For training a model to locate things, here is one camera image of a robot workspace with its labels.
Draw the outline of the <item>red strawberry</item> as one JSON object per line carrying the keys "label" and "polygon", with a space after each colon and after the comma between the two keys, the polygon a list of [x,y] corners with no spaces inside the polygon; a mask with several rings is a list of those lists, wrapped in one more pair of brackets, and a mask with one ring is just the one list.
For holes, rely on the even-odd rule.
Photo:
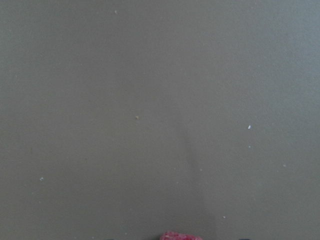
{"label": "red strawberry", "polygon": [[159,240],[203,240],[200,236],[180,233],[176,231],[166,231],[164,232]]}

